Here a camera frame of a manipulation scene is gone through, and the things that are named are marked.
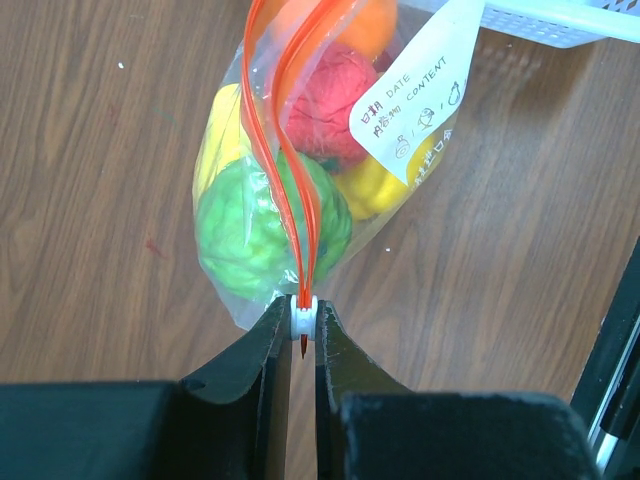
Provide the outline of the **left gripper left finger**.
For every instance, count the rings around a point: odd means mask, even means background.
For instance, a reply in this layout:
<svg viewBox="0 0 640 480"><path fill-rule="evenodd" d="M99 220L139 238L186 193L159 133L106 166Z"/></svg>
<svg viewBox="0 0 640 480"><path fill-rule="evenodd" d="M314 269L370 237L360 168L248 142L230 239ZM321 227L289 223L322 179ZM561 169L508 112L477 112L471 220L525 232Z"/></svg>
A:
<svg viewBox="0 0 640 480"><path fill-rule="evenodd" d="M5 384L5 479L280 479L290 301L179 380Z"/></svg>

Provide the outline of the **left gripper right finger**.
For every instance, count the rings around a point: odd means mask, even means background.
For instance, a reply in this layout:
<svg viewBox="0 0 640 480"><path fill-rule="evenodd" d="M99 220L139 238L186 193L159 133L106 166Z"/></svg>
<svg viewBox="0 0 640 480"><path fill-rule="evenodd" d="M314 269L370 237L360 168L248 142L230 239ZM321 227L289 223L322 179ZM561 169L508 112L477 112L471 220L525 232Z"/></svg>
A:
<svg viewBox="0 0 640 480"><path fill-rule="evenodd" d="M537 392L415 392L318 307L320 479L597 479L584 424Z"/></svg>

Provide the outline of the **green fake custard apple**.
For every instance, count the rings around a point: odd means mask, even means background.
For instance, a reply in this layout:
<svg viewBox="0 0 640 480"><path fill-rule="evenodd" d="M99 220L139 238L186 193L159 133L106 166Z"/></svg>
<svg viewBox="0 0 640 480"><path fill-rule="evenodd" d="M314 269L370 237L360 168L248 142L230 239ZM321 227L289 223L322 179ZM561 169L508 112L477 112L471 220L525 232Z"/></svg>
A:
<svg viewBox="0 0 640 480"><path fill-rule="evenodd" d="M331 176L300 154L319 195L321 231L314 282L324 280L352 237L352 216ZM298 268L267 174L251 156L229 163L201 195L195 217L199 260L210 278L240 298L269 303L298 290Z"/></svg>

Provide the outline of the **yellow fake bell pepper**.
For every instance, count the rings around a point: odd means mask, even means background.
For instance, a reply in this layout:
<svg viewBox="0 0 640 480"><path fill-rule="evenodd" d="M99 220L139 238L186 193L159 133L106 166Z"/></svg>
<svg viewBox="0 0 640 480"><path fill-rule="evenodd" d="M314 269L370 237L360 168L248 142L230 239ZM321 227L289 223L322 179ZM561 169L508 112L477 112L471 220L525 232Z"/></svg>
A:
<svg viewBox="0 0 640 480"><path fill-rule="evenodd" d="M407 185L371 156L351 170L335 175L334 183L344 196L353 220L365 221L401 205L439 165L452 133L453 123L447 122L422 142L409 161Z"/></svg>

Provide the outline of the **clear zip top bag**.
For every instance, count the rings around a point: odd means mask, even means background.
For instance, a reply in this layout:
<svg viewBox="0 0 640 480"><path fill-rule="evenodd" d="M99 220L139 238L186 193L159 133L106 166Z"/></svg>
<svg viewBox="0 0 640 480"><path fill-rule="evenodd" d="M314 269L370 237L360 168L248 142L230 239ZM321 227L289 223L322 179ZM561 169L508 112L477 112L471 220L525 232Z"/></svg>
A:
<svg viewBox="0 0 640 480"><path fill-rule="evenodd" d="M251 4L192 183L198 260L237 327L283 299L313 338L317 288L441 162L484 9Z"/></svg>

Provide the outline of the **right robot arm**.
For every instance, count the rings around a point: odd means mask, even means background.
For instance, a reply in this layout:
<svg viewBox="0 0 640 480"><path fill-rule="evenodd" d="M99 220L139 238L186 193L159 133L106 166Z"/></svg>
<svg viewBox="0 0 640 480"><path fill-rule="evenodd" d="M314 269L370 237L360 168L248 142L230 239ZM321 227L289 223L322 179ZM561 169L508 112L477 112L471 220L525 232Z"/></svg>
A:
<svg viewBox="0 0 640 480"><path fill-rule="evenodd" d="M639 424L639 247L635 246L571 399L601 472Z"/></svg>

